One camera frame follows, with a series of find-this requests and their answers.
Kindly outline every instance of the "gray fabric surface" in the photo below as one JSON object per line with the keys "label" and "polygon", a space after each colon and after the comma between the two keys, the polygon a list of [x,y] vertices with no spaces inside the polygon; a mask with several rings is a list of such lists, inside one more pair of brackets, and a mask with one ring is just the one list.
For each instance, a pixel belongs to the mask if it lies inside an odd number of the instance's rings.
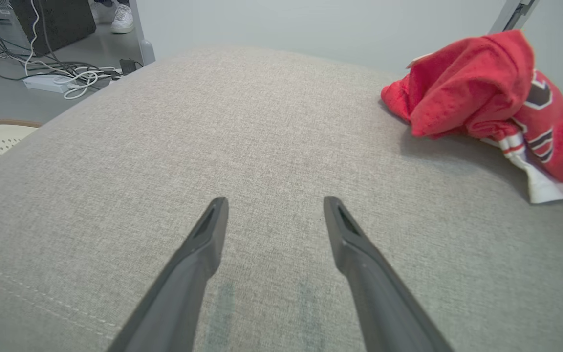
{"label": "gray fabric surface", "polygon": [[421,140],[396,77],[264,49],[155,63],[0,158],[0,351],[101,351],[216,196],[195,350],[362,351],[322,197],[340,197],[458,351],[563,351],[563,202],[463,137]]}

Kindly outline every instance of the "power strip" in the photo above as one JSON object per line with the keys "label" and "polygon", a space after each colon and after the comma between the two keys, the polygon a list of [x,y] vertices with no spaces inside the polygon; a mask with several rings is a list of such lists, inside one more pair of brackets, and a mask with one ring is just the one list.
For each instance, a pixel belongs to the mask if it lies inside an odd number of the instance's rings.
{"label": "power strip", "polygon": [[25,87],[28,87],[29,89],[53,91],[54,93],[65,93],[69,90],[67,85],[54,83],[54,78],[62,78],[62,76],[58,76],[56,74],[45,74],[43,76],[27,77],[23,80],[23,83],[25,83]]}

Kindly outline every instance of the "person's foot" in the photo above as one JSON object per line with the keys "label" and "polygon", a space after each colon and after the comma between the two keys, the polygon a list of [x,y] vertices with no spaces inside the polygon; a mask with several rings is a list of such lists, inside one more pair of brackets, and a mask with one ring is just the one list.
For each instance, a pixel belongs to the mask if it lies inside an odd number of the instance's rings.
{"label": "person's foot", "polygon": [[103,5],[102,2],[93,2],[90,4],[90,11],[92,12],[92,18],[96,24],[112,23],[114,20],[114,13],[116,12],[116,6],[109,2],[110,7]]}
{"label": "person's foot", "polygon": [[134,29],[134,15],[131,13],[131,8],[127,5],[119,4],[116,7],[116,14],[112,21],[112,33],[129,33]]}

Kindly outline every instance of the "stitching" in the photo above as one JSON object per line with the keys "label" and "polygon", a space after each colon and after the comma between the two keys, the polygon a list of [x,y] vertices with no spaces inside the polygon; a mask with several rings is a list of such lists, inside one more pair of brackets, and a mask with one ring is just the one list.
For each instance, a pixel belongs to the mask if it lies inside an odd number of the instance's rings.
{"label": "stitching", "polygon": [[76,312],[78,312],[78,313],[80,313],[80,314],[84,314],[85,316],[88,316],[88,317],[90,317],[90,318],[92,318],[92,319],[95,319],[96,321],[99,321],[100,323],[103,323],[103,324],[105,324],[105,325],[110,325],[110,326],[112,326],[112,327],[114,327],[114,328],[116,328],[116,329],[119,329],[119,330],[121,329],[121,326],[118,326],[118,325],[116,325],[116,324],[110,323],[109,321],[105,321],[105,320],[103,320],[103,319],[101,319],[101,318],[98,318],[97,316],[94,316],[94,315],[92,315],[92,314],[89,314],[89,313],[87,313],[87,312],[84,312],[83,310],[79,310],[79,309],[77,309],[77,308],[71,307],[70,305],[67,305],[66,303],[63,303],[62,301],[58,301],[58,299],[55,299],[55,298],[53,298],[53,297],[51,297],[51,296],[48,296],[47,294],[45,294],[45,293],[43,293],[43,292],[40,292],[40,291],[38,291],[37,289],[34,289],[34,288],[31,287],[31,286],[27,286],[27,285],[25,285],[24,283],[21,283],[21,282],[19,282],[19,281],[16,281],[15,279],[13,279],[13,278],[11,278],[10,276],[4,274],[3,272],[0,272],[0,276],[3,276],[3,277],[5,277],[5,278],[9,279],[10,281],[12,281],[13,283],[16,283],[16,284],[18,284],[18,285],[20,285],[20,286],[22,286],[22,287],[24,287],[24,288],[26,288],[26,289],[33,290],[35,293],[40,294],[40,295],[46,297],[47,299],[49,299],[50,301],[53,301],[53,302],[55,302],[55,303],[58,303],[58,304],[61,305],[61,306],[67,307],[67,308],[72,309],[72,310],[75,310]]}
{"label": "stitching", "polygon": [[19,298],[19,299],[22,300],[22,301],[25,301],[25,302],[29,303],[30,305],[32,305],[32,306],[34,306],[34,307],[36,307],[36,308],[45,310],[46,312],[49,312],[49,314],[53,314],[54,316],[57,316],[58,318],[62,318],[62,319],[64,319],[64,320],[66,320],[66,321],[72,323],[73,325],[79,326],[80,328],[85,328],[86,330],[88,330],[88,331],[90,331],[90,332],[94,332],[95,334],[97,334],[97,335],[99,335],[99,336],[103,336],[103,337],[106,338],[106,339],[112,340],[112,339],[114,338],[114,336],[109,336],[109,335],[107,335],[107,334],[103,334],[102,332],[98,332],[98,331],[96,331],[96,330],[94,330],[94,329],[91,329],[91,328],[87,327],[86,325],[82,325],[82,324],[78,323],[77,321],[73,321],[73,320],[71,320],[71,319],[69,319],[69,318],[67,318],[67,317],[65,317],[65,316],[62,316],[62,315],[60,315],[60,314],[57,314],[56,312],[53,312],[53,311],[51,311],[51,310],[49,310],[49,309],[47,309],[47,308],[45,308],[45,307],[39,306],[39,305],[37,305],[36,303],[33,303],[32,301],[29,301],[29,300],[25,299],[25,297],[21,297],[21,296],[19,296],[18,294],[15,294],[14,292],[9,291],[9,290],[7,290],[6,288],[4,288],[4,287],[2,287],[2,286],[0,286],[0,289],[2,289],[2,290],[4,290],[4,291],[8,292],[9,294],[13,295],[13,296],[16,297],[16,298]]}

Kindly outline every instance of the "computer tower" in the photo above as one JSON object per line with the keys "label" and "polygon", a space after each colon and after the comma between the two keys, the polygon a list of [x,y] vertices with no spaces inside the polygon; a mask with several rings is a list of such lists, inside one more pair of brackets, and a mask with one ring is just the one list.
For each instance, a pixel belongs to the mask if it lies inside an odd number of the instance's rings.
{"label": "computer tower", "polygon": [[[49,44],[54,51],[87,37],[97,29],[88,0],[33,0],[40,16],[39,1],[44,10]],[[5,40],[9,51],[29,54],[35,20],[32,0],[0,0],[0,37]],[[34,42],[34,53],[39,56],[49,53],[44,32],[43,19],[39,18]]]}

